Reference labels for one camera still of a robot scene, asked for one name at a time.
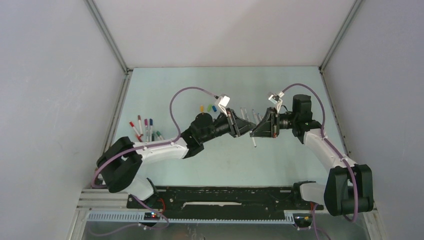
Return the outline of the large blue marker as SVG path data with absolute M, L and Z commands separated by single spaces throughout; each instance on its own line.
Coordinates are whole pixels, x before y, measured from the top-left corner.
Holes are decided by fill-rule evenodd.
M 255 122 L 258 124 L 260 122 L 260 120 L 259 120 L 258 115 L 257 115 L 257 113 L 255 112 L 254 109 L 252 109 L 252 114 L 253 114 Z

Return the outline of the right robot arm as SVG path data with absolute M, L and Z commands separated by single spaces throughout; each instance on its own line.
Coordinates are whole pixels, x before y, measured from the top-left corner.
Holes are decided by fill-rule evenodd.
M 292 110 L 280 113 L 283 92 L 270 94 L 269 107 L 250 135 L 277 138 L 281 130 L 291 130 L 308 147 L 328 173 L 326 184 L 301 181 L 293 185 L 291 204 L 304 209 L 310 202 L 324 206 L 332 216 L 356 216 L 374 209 L 373 175 L 366 164 L 357 164 L 332 144 L 323 125 L 313 119 L 311 96 L 297 94 Z

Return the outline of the green cap marker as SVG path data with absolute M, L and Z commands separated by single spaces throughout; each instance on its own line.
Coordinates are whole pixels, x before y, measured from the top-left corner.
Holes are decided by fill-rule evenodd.
M 162 134 L 159 131 L 156 131 L 156 135 L 161 141 L 164 140 L 164 137 L 162 136 Z

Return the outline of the dark blue cap pen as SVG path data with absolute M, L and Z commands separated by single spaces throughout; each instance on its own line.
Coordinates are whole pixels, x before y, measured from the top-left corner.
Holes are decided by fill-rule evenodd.
M 256 144 L 255 138 L 254 137 L 251 137 L 251 140 L 252 140 L 253 146 L 256 148 L 257 147 L 257 144 Z

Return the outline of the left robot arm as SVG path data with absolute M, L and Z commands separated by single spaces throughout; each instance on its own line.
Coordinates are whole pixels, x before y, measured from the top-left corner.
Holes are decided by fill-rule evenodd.
M 142 176 L 144 165 L 191 158 L 204 150 L 204 143 L 225 134 L 237 138 L 249 133 L 255 126 L 230 108 L 217 118 L 199 113 L 176 139 L 132 142 L 127 136 L 119 138 L 97 160 L 97 169 L 110 193 L 126 192 L 137 198 L 145 208 L 153 208 L 158 202 L 158 194 L 153 182 Z

